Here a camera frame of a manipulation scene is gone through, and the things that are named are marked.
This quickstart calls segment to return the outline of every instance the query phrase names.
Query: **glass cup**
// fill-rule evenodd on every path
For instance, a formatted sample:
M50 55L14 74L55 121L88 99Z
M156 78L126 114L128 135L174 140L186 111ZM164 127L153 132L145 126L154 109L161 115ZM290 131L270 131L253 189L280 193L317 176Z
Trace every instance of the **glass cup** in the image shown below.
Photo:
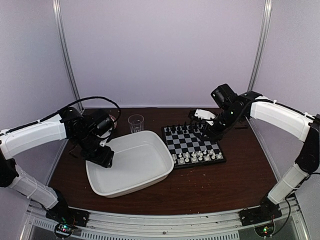
M131 133L137 133L137 132L141 132L144 130L144 117L139 115L139 114L135 114L132 115L128 118L128 122L130 125L130 130Z

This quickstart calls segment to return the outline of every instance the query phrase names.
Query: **white tray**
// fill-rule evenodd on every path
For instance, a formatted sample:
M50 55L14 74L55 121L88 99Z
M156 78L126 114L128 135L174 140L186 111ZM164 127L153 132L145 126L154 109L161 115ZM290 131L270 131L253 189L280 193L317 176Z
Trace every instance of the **white tray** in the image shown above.
M165 179L174 168L172 156L152 131L140 131L111 140L112 167L86 161L92 190L106 198L129 194Z

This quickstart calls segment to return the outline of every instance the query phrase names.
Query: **chessboard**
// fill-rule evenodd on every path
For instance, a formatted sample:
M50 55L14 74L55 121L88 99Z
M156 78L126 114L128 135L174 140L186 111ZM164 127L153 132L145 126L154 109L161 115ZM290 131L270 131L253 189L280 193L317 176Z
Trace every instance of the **chessboard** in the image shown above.
M162 138L174 161L174 169L225 163L226 158L216 141L203 136L204 123L162 127Z

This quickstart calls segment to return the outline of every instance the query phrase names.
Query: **white wall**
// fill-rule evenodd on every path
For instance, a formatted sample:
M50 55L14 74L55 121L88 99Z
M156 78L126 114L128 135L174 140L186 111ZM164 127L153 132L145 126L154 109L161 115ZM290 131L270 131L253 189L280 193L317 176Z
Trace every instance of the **white wall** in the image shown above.
M311 114L320 113L320 1L274 0L261 68L254 91ZM282 176L302 143L267 123L255 121ZM296 192L311 239L320 237L320 178Z
M0 129L45 117L73 101L51 0L0 0ZM16 156L45 183L61 142ZM0 189L0 238L16 240L28 201Z
M61 12L81 97L212 107L218 85L241 93L249 84L264 1L62 0Z

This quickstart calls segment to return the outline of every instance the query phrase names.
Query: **wooden table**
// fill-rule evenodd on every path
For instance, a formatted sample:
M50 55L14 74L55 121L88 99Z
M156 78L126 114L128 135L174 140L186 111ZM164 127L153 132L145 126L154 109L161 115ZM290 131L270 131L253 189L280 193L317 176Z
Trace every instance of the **wooden table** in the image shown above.
M144 129L162 137L161 127L188 122L190 110L126 108L122 110L115 135L129 134L128 117L141 114L144 116ZM118 214L214 213L259 205L276 179L253 131L250 127L232 129L220 141L220 146L226 163L176 169L155 185L128 195L105 198L93 192L85 161L68 154L72 147L68 143L49 185L60 190L71 207ZM79 147L74 154L80 156Z

